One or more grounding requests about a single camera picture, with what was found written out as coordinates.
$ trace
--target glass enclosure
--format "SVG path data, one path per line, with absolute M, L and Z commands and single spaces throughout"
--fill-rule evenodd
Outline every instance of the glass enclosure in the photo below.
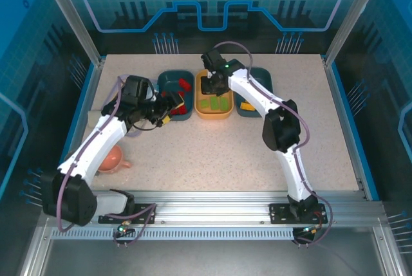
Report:
M 0 8 L 0 274 L 15 275 L 41 211 L 37 175 L 60 160 L 89 61 L 54 0 Z
M 353 0 L 72 0 L 102 55 L 201 53 L 227 39 L 253 53 L 326 53 Z

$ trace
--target white table surface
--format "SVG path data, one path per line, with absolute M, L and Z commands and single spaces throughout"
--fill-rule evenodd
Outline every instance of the white table surface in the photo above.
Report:
M 224 55 L 248 64 L 247 55 Z M 272 75 L 274 93 L 297 103 L 311 140 L 301 151 L 315 190 L 358 190 L 342 129 L 319 55 L 254 55 L 254 66 Z M 203 69 L 200 55 L 108 55 L 92 109 L 100 109 L 116 77 L 157 79 L 168 69 Z M 168 191 L 287 190 L 274 152 L 262 140 L 263 119 L 244 118 L 236 109 L 226 120 L 202 120 L 193 111 L 184 122 L 123 138 L 119 145 L 133 164 L 100 174 L 93 189 Z M 85 136 L 91 131 L 86 128 Z

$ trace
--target teal tray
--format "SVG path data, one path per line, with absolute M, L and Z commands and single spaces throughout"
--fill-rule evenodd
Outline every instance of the teal tray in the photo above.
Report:
M 157 78 L 159 92 L 163 91 L 184 91 L 179 85 L 179 79 L 184 79 L 192 86 L 190 92 L 185 91 L 185 105 L 187 113 L 184 115 L 173 115 L 172 121 L 187 120 L 192 115 L 194 99 L 194 76 L 187 70 L 167 70 L 162 72 Z

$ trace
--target black mounting bracket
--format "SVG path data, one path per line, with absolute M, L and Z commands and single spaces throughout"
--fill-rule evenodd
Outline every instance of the black mounting bracket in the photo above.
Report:
M 288 203 L 275 203 L 269 204 L 270 223 L 272 225 L 317 225 L 319 224 L 319 218 L 314 214 L 320 212 L 322 215 L 322 224 L 328 223 L 328 215 L 324 204 L 316 204 L 310 210 L 307 210 L 300 220 L 296 219 L 293 213 L 290 211 L 290 204 Z
M 213 49 L 201 56 L 203 65 L 212 77 L 201 77 L 201 93 L 204 95 L 220 96 L 230 91 L 228 78 L 245 66 L 236 59 L 227 62 L 217 49 Z
M 144 210 L 145 208 L 149 207 L 150 204 L 135 204 L 135 207 L 133 209 L 132 212 L 128 212 L 128 213 L 121 213 L 121 214 L 117 214 L 119 216 L 128 216 L 128 215 L 133 215 L 136 213 L 139 213 L 139 211 Z M 151 210 L 148 210 L 147 212 L 144 212 L 142 215 L 140 215 L 139 217 L 134 218 L 131 223 L 135 224 L 135 225 L 143 225 L 147 219 L 147 217 L 149 217 L 149 213 L 151 212 Z M 152 225 L 155 222 L 155 218 L 156 218 L 156 208 L 154 208 L 152 215 L 150 216 L 150 220 L 147 224 Z M 108 217 L 108 216 L 99 216 L 98 217 L 98 223 L 100 224 L 107 224 L 107 225 L 120 225 L 124 220 L 122 219 L 114 219 L 112 217 Z

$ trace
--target pink cup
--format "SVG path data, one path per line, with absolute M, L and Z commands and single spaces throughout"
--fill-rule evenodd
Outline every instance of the pink cup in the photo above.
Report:
M 123 159 L 123 152 L 117 144 L 109 151 L 102 164 L 98 168 L 100 173 L 112 174 L 121 169 L 121 167 L 131 168 L 131 163 Z

